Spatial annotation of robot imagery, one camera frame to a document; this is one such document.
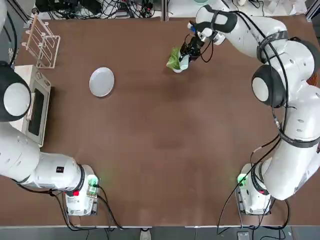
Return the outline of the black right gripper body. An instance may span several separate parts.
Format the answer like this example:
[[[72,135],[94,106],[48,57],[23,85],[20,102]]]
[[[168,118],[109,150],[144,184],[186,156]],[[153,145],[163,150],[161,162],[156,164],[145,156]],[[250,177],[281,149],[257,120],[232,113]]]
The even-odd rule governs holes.
[[[200,52],[201,55],[201,49],[205,43],[197,35],[192,36],[186,42],[189,43],[189,53]]]

